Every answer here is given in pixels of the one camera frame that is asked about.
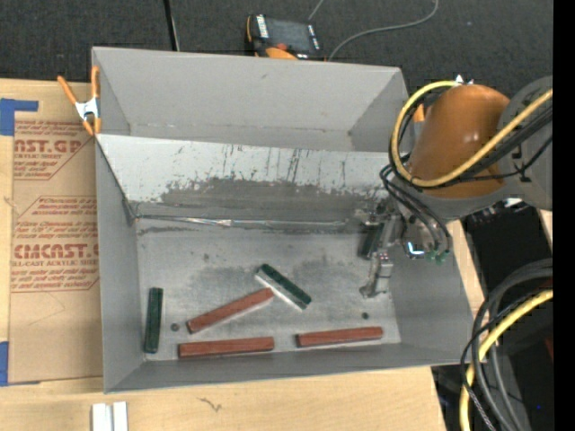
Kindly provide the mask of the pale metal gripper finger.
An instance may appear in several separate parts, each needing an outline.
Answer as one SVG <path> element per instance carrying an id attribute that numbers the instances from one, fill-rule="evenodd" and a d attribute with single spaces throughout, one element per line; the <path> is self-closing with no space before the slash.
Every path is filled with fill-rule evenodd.
<path id="1" fill-rule="evenodd" d="M 386 252 L 374 253 L 370 261 L 367 282 L 359 289 L 364 298 L 374 298 L 389 292 L 394 264 Z"/>
<path id="2" fill-rule="evenodd" d="M 361 224 L 365 233 L 382 235 L 385 225 L 388 223 L 390 214 L 387 212 L 368 212 L 362 217 Z"/>

